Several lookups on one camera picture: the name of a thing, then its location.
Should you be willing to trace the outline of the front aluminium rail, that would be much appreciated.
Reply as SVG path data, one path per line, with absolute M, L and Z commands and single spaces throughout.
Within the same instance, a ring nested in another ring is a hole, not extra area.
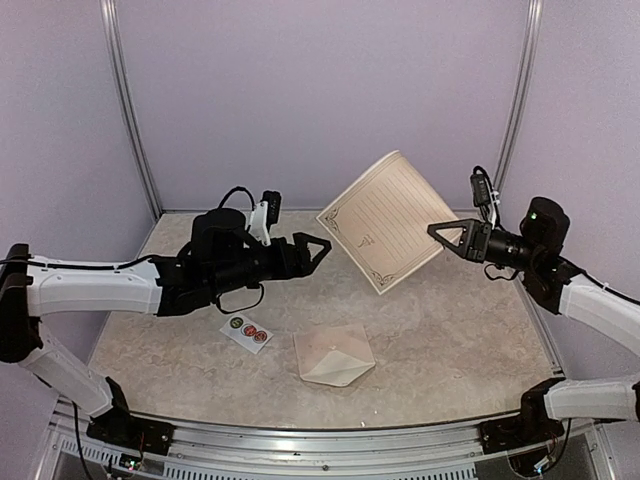
M 574 422 L 558 438 L 484 453 L 472 422 L 296 431 L 177 422 L 164 454 L 86 436 L 84 418 L 55 411 L 36 479 L 613 479 L 603 435 Z

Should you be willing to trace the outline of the white sticker sheet with seals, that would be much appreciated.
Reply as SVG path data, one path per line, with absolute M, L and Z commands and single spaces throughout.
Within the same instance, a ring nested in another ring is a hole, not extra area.
M 258 354 L 273 336 L 268 329 L 242 314 L 229 315 L 220 332 L 252 354 Z

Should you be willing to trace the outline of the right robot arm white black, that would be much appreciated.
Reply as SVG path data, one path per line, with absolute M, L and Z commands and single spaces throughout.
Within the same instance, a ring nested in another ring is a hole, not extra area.
M 581 322 L 638 353 L 638 301 L 611 290 L 562 256 L 569 226 L 569 217 L 559 204 L 535 197 L 518 234 L 475 219 L 431 224 L 427 232 L 462 259 L 489 262 L 521 273 L 526 292 L 538 306 Z M 521 403 L 524 412 L 513 419 L 511 433 L 523 444 L 535 442 L 549 429 L 551 420 L 636 421 L 639 377 L 552 380 L 531 388 Z

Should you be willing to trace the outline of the left aluminium frame post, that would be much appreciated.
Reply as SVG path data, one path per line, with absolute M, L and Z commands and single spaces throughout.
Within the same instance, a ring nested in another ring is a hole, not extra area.
M 158 221 L 164 210 L 143 145 L 128 82 L 124 48 L 119 29 L 117 2 L 114 0 L 100 0 L 99 4 L 118 102 L 134 165 L 151 215 L 155 221 Z

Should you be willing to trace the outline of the aluminium frame post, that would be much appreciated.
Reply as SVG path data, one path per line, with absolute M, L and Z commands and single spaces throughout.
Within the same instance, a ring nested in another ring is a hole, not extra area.
M 536 50 L 540 35 L 544 2 L 529 0 L 514 80 L 514 89 L 508 110 L 505 132 L 500 144 L 498 163 L 492 184 L 498 194 L 503 194 L 509 167 L 512 163 L 519 130 L 524 118 L 531 77 L 534 71 Z
M 164 210 L 143 145 L 128 82 L 124 48 L 119 29 L 117 2 L 114 0 L 100 0 L 99 4 L 118 102 L 134 165 L 151 215 L 155 221 L 158 221 Z

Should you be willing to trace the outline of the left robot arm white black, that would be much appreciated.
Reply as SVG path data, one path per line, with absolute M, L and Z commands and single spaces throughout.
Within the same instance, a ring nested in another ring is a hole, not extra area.
M 13 245 L 1 262 L 2 362 L 21 366 L 72 400 L 118 444 L 133 443 L 140 424 L 121 387 L 62 346 L 42 317 L 92 311 L 180 317 L 220 308 L 229 292 L 313 274 L 330 241 L 302 232 L 274 238 L 269 229 L 276 221 L 264 207 L 249 215 L 216 208 L 195 217 L 190 240 L 176 255 L 121 264 L 64 262 Z

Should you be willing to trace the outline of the beige ornate letter paper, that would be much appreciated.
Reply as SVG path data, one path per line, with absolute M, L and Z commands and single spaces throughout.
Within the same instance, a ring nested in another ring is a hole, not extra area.
M 458 217 L 398 151 L 369 167 L 317 216 L 383 295 L 439 255 L 431 224 Z

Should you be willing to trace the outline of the right aluminium frame post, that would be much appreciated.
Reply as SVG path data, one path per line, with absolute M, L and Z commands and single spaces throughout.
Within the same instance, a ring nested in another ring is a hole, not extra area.
M 531 77 L 534 71 L 536 50 L 540 35 L 544 2 L 529 0 L 514 80 L 514 89 L 508 110 L 505 132 L 500 144 L 498 163 L 492 184 L 498 194 L 503 194 L 509 167 L 512 163 L 519 130 L 524 118 Z

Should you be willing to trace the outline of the cream open envelope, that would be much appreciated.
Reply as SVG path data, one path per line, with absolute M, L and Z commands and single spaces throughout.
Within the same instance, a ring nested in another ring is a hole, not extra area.
M 344 388 L 376 366 L 363 324 L 316 327 L 293 335 L 300 378 Z

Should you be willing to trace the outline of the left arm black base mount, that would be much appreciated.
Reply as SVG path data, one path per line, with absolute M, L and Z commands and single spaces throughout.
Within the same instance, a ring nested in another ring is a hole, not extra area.
M 175 426 L 133 415 L 120 385 L 110 377 L 106 383 L 111 394 L 109 409 L 99 416 L 91 416 L 87 436 L 139 453 L 167 456 Z

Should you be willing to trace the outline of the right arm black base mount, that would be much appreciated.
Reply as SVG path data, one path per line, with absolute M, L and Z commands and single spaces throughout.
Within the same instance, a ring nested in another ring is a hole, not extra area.
M 562 436 L 563 423 L 548 416 L 543 396 L 563 380 L 550 378 L 525 391 L 517 414 L 481 422 L 478 431 L 483 453 L 518 449 Z

